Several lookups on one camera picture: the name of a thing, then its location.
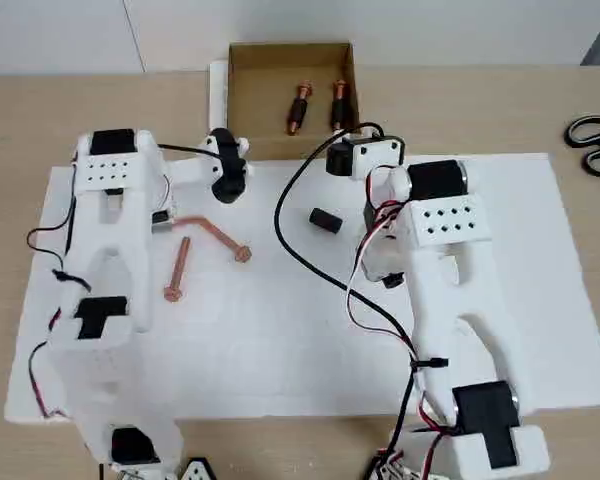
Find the scissors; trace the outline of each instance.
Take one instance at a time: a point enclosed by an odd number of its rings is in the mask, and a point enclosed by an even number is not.
[[[572,148],[585,148],[594,145],[600,147],[600,133],[590,135],[588,137],[576,136],[576,130],[583,125],[600,126],[600,115],[588,115],[581,117],[569,124],[564,131],[564,141]],[[596,161],[600,160],[600,148],[590,151],[582,157],[582,168],[589,175],[600,177],[600,168],[596,167]]]

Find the open cardboard box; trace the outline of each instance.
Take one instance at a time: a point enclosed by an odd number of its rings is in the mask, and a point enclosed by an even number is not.
[[[306,157],[332,135],[333,84],[344,79],[350,106],[345,127],[358,123],[353,47],[349,43],[233,44],[229,48],[227,125],[249,139],[249,160]],[[298,85],[308,80],[302,128],[287,134],[287,116]]]

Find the robotic arm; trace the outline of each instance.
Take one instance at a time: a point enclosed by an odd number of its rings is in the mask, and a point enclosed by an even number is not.
[[[542,472],[549,467],[544,435],[520,424],[520,415],[533,410],[533,392],[515,319],[502,295],[486,207],[462,162],[402,160],[391,139],[345,139],[328,152],[327,171],[366,180],[369,232],[378,219],[391,219],[364,249],[362,267],[368,280],[387,288],[406,280],[415,319],[412,340],[425,365],[416,373],[421,408],[426,399],[448,426],[436,441],[433,469],[466,480]],[[454,361],[458,320],[491,353],[493,381],[452,383],[444,365]],[[443,368],[426,367],[434,358]],[[405,461],[416,471],[427,462],[436,435],[402,432]],[[393,474],[385,469],[376,475]]]
[[[146,400],[138,381],[138,335],[153,322],[152,226],[174,216],[173,185],[198,184],[223,203],[235,201],[246,186],[247,149],[246,139],[226,129],[187,149],[203,153],[169,163],[148,131],[100,131],[78,142],[62,273],[81,281],[62,283],[48,346],[67,413],[99,463],[164,478],[180,461],[178,427],[164,406]],[[99,285],[112,269],[125,281]]]

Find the black wire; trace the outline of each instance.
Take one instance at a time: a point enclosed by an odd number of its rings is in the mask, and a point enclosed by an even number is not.
[[[60,230],[69,222],[69,231],[67,233],[65,254],[69,251],[69,247],[71,246],[71,237],[73,235],[73,217],[76,212],[76,203],[77,203],[76,195],[75,195],[77,167],[76,167],[75,160],[76,159],[74,157],[73,165],[72,165],[73,166],[73,175],[71,176],[71,197],[70,197],[71,200],[69,201],[69,210],[67,211],[66,217],[64,218],[64,220],[62,220],[62,222],[60,222],[58,225],[54,225],[53,227],[36,227],[36,228],[29,230],[29,233],[27,233],[27,245],[29,246],[29,248],[31,248],[32,250],[35,250],[36,252],[47,253],[49,255],[53,255],[54,257],[56,257],[58,259],[58,262],[60,263],[60,270],[55,269],[55,268],[51,269],[51,272],[56,277],[56,280],[58,280],[59,282],[76,282],[79,285],[81,285],[82,287],[84,287],[88,292],[91,292],[91,285],[89,285],[89,283],[84,278],[77,277],[75,275],[70,275],[69,273],[64,271],[64,259],[60,256],[60,254],[58,252],[55,252],[53,250],[48,250],[46,248],[39,248],[31,242],[31,236],[34,233],[54,232],[54,231]]]
[[[400,433],[402,432],[402,426],[404,425],[404,417],[407,414],[407,404],[409,403],[409,398],[411,397],[411,392],[413,391],[413,384],[415,382],[415,369],[411,369],[411,373],[409,373],[409,383],[407,383],[407,388],[404,391],[404,396],[402,397],[402,404],[400,405],[400,411],[398,412],[398,420],[396,420],[396,426],[393,430],[393,435],[391,435],[391,440],[389,441],[389,445],[387,446],[387,450],[382,455],[380,459],[380,466],[387,463],[389,456],[393,453],[393,450],[396,448],[396,444],[398,443],[398,439],[400,438]]]
[[[284,201],[287,198],[287,196],[289,195],[291,188],[296,183],[298,178],[300,178],[300,176],[304,173],[304,171],[307,169],[307,167],[309,167],[311,162],[313,160],[315,160],[318,157],[318,155],[320,155],[320,153],[322,153],[322,151],[325,148],[327,148],[329,145],[334,143],[336,140],[338,140],[339,138],[341,138],[349,133],[355,132],[356,130],[363,128],[363,127],[373,127],[377,130],[377,132],[380,136],[384,136],[384,130],[382,129],[382,127],[380,125],[373,123],[373,122],[362,122],[359,125],[357,125],[356,127],[342,130],[342,131],[338,132],[337,134],[333,135],[332,137],[328,138],[324,143],[322,143],[322,145],[320,145],[317,149],[315,149],[311,153],[311,155],[309,155],[307,157],[307,159],[302,164],[302,166],[300,166],[300,168],[296,171],[296,173],[293,175],[293,177],[291,177],[291,180],[289,180],[287,185],[284,187],[284,190],[280,194],[280,198],[278,199],[278,203],[276,205],[276,209],[273,214],[273,226],[274,226],[274,229],[276,232],[276,236],[278,237],[278,241],[284,247],[284,249],[293,258],[295,258],[298,262],[300,262],[306,268],[311,270],[313,273],[318,275],[320,278],[322,278],[323,280],[326,280],[327,282],[331,283],[332,285],[335,285],[336,287],[338,287],[340,290],[343,290],[343,291],[346,291],[346,289],[347,289],[347,286],[344,283],[342,283],[340,280],[337,280],[336,278],[332,277],[328,273],[325,273],[322,270],[320,270],[318,267],[316,267],[311,262],[309,262],[304,257],[302,257],[302,255],[300,255],[298,252],[296,252],[293,249],[293,247],[291,247],[291,245],[289,245],[289,243],[285,240],[284,235],[282,234],[282,230],[280,229],[280,213],[282,212],[282,206],[284,205]],[[372,302],[371,300],[369,300],[367,297],[365,297],[364,295],[362,295],[361,293],[359,293],[356,290],[352,289],[351,295],[353,297],[357,298],[358,300],[360,300],[362,303],[364,303],[366,306],[368,306],[375,312],[382,315],[385,319],[387,319],[387,321],[389,323],[391,323],[391,325],[393,325],[393,327],[396,329],[396,331],[398,332],[398,334],[400,335],[402,340],[405,343],[407,343],[407,345],[409,345],[410,348],[413,348],[413,344],[411,343],[411,339],[407,335],[407,332],[404,330],[402,325],[400,325],[398,320],[396,320],[396,318],[393,315],[391,315],[384,308],[382,308],[378,304]]]
[[[163,150],[175,150],[177,152],[199,153],[201,155],[208,155],[209,157],[217,158],[218,160],[224,160],[222,155],[219,155],[215,152],[210,152],[209,150],[205,150],[204,148],[181,147],[180,145],[169,145],[168,143],[159,143],[158,147],[162,148]]]
[[[74,163],[73,164],[73,175],[71,177],[71,202],[69,203],[69,210],[67,211],[67,216],[58,225],[54,225],[53,227],[36,227],[36,228],[29,230],[29,233],[27,233],[27,245],[29,246],[29,248],[31,248],[32,250],[35,250],[36,252],[47,253],[49,255],[53,255],[54,257],[56,257],[58,259],[58,262],[60,262],[61,270],[64,270],[64,260],[62,259],[60,254],[58,254],[57,252],[54,252],[53,250],[47,250],[46,248],[36,247],[33,243],[31,243],[31,236],[34,233],[38,233],[38,232],[54,232],[56,230],[60,230],[67,224],[67,222],[73,216],[73,213],[76,208],[76,197],[74,195],[75,183],[76,183],[76,164]]]

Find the light wood desk surface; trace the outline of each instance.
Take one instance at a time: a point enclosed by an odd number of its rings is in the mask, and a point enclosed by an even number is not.
[[[38,221],[49,169],[68,163],[78,135],[95,129],[145,128],[161,142],[197,143],[206,134],[206,82],[203,73],[0,77],[0,480],[97,475],[74,427],[3,420],[31,261],[24,235]],[[570,119],[600,113],[600,68],[358,68],[357,82],[361,118],[404,136],[414,153],[552,154],[600,328],[600,179],[585,175],[579,168],[582,152],[561,141]],[[181,426],[189,453],[208,456],[222,480],[341,480],[359,478],[393,421],[263,419]],[[528,421],[547,435],[553,459],[547,478],[600,478],[600,408],[541,413]]]

